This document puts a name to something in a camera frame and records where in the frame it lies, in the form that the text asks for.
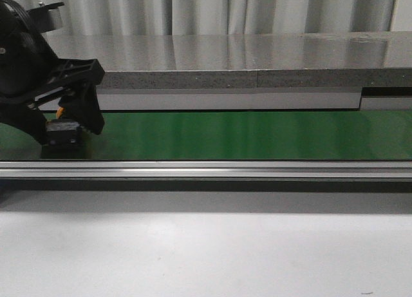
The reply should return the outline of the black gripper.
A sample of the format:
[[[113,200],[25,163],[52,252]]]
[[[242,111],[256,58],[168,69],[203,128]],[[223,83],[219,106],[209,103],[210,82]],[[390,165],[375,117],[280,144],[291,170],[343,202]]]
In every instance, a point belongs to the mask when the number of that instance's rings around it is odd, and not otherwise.
[[[38,108],[61,98],[64,114],[90,132],[100,135],[104,118],[97,99],[96,85],[102,82],[105,71],[97,59],[60,59],[56,69],[34,90],[19,96],[19,104]]]

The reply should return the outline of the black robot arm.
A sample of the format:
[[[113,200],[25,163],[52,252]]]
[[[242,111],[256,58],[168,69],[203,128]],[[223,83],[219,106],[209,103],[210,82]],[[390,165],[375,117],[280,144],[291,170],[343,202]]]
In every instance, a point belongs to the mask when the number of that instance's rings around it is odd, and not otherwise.
[[[96,87],[105,71],[97,59],[60,59],[43,33],[52,3],[25,10],[1,0],[1,122],[42,145],[79,146],[82,130],[104,127]]]

